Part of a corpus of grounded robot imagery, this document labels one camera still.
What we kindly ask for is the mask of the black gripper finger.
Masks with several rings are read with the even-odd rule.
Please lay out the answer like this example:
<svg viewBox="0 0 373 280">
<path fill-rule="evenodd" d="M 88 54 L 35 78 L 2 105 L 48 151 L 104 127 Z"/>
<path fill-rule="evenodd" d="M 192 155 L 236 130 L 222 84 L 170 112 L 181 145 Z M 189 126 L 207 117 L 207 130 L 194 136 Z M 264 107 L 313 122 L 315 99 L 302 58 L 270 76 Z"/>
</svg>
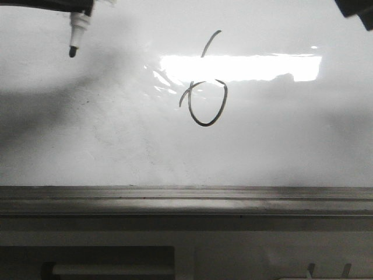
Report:
<svg viewBox="0 0 373 280">
<path fill-rule="evenodd" d="M 1 0 L 4 6 L 25 6 L 61 12 L 92 14 L 94 0 Z"/>
<path fill-rule="evenodd" d="M 372 0 L 335 0 L 345 18 L 357 15 L 367 31 L 372 31 Z"/>
</svg>

